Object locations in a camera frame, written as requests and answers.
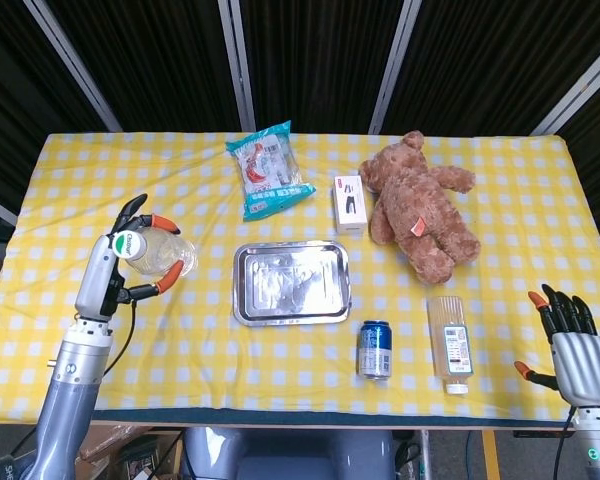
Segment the plastic bottle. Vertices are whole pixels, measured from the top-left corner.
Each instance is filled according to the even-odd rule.
[[[451,395],[469,392],[473,375],[469,335],[460,297],[434,297],[428,302],[435,374]]]
[[[124,230],[113,239],[113,251],[143,275],[163,275],[178,260],[184,261],[180,276],[198,266],[193,244],[159,228]]]

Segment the brown teddy bear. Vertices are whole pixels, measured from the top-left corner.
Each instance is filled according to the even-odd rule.
[[[443,189],[467,193],[475,175],[459,167],[427,168],[424,137],[407,133],[360,166],[364,185],[380,194],[371,216],[371,238],[397,242],[425,283],[444,283],[454,265],[474,260],[480,242],[467,229]]]

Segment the robotic hand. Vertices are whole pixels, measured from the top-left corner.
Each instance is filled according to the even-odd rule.
[[[102,235],[93,247],[76,299],[75,323],[66,332],[38,418],[37,451],[16,460],[0,459],[0,479],[73,480],[75,458],[91,422],[102,378],[118,357],[106,367],[112,344],[109,320],[118,304],[131,303],[132,330],[135,304],[168,290],[184,266],[178,260],[158,282],[124,288],[114,255],[114,234],[122,230],[155,227],[178,234],[178,227],[157,215],[134,216],[147,200],[142,194],[121,210],[111,232]]]
[[[535,292],[529,298],[540,313],[556,375],[536,373],[522,362],[515,367],[526,380],[558,390],[571,405],[567,423],[573,419],[587,475],[600,480],[600,337],[581,298],[570,299],[548,285],[542,289],[548,302]]]

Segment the gingham tablecloth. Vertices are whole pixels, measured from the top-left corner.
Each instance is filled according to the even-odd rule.
[[[199,249],[197,271],[138,305],[126,354],[106,377],[99,409],[230,407],[561,420],[555,392],[525,383],[520,359],[552,369],[527,290],[549,282],[588,301],[600,331],[600,238],[558,137],[427,138],[431,165],[477,174],[468,195],[449,193],[482,241],[479,259],[446,285],[425,288],[395,246],[334,230],[331,182],[355,174],[398,137],[293,135],[304,178],[317,192],[254,223],[226,140],[240,134],[52,135],[40,154],[0,275],[0,422],[34,421],[42,406],[87,257],[120,207],[147,192],[144,213],[176,221]],[[372,199],[367,195],[368,211]],[[251,329],[232,317],[232,260],[248,242],[334,239],[349,253],[353,307],[344,323]],[[121,264],[128,285],[144,283]],[[466,397],[433,374],[426,298],[463,298],[475,366]],[[367,319],[394,334],[386,383],[355,374],[356,334]],[[121,348],[130,312],[112,321]]]

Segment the teal bag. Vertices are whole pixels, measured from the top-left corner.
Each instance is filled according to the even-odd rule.
[[[316,191],[304,183],[289,142],[286,121],[238,140],[227,142],[236,157],[245,193],[245,221],[260,220],[285,210]]]

